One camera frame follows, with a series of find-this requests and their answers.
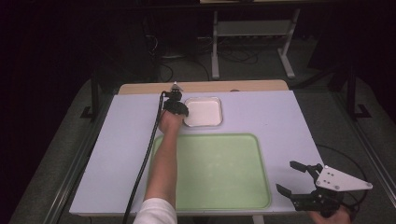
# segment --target table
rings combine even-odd
[[[276,183],[292,189],[293,193],[311,192],[315,189],[311,176],[293,171],[289,161],[317,164],[322,160],[286,83],[282,80],[250,80],[180,82],[178,85],[184,89],[182,102],[194,96],[219,97],[224,116],[219,127],[182,127],[180,133],[252,133],[259,139],[272,202],[263,210],[177,211],[177,214],[254,216],[256,223],[263,223],[262,215],[295,212],[290,200],[277,193]],[[152,83],[121,87],[107,113],[70,213],[80,216],[123,215],[146,152],[160,92],[168,91],[171,86],[172,83]],[[248,119],[241,122],[241,117]],[[137,213],[143,202],[146,181],[145,172],[132,214]]]

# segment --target metal frame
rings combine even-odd
[[[219,21],[218,12],[214,12],[213,19],[213,49],[212,49],[212,78],[219,79],[218,36],[237,35],[284,35],[286,37],[283,48],[277,50],[288,78],[295,78],[287,53],[294,29],[297,24],[300,9],[294,10],[291,20],[283,21]]]
[[[85,168],[85,164],[89,159],[93,145],[96,142],[96,138],[102,129],[102,125],[105,122],[107,110],[110,108],[110,104],[113,99],[113,95],[105,95],[101,99],[101,105],[99,106],[99,96],[97,94],[97,83],[92,80],[92,107],[96,107],[97,111],[93,112],[91,128],[87,131],[84,141],[78,148],[78,152],[73,159],[69,170],[67,171],[66,177],[59,187],[55,199],[49,209],[44,224],[56,223],[56,220],[60,218],[64,207],[72,193],[73,187],[76,185],[81,170]]]
[[[371,165],[373,166],[375,175],[377,176],[379,182],[384,188],[384,191],[388,194],[391,203],[396,208],[396,183],[393,181],[387,168],[385,168],[384,164],[379,159],[378,155],[375,152],[375,148],[367,139],[359,123],[352,117],[350,117],[348,111],[345,111],[345,100],[343,99],[342,95],[340,93],[335,93],[333,94],[333,97],[335,99],[335,102],[338,103],[340,111],[345,117],[346,123],[351,127],[352,131],[356,134],[359,141],[361,142],[363,149],[366,152],[366,155],[369,158]]]

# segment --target hand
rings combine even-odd
[[[316,224],[350,224],[349,211],[344,207],[340,208],[331,217],[323,217],[319,212],[309,211],[308,215]]]
[[[180,125],[185,118],[185,115],[175,115],[167,110],[161,113],[160,130],[163,134],[170,132],[178,133]]]

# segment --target wooden table edge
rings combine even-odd
[[[173,83],[138,83],[124,84],[120,87],[119,95],[150,94],[170,91]],[[207,82],[178,82],[177,85],[184,92],[210,91],[288,91],[288,84],[281,79],[276,80],[238,80],[238,81],[207,81]]]

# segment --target white tray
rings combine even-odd
[[[222,122],[221,102],[218,97],[193,97],[184,103],[189,116],[184,123],[189,127],[218,126]]]

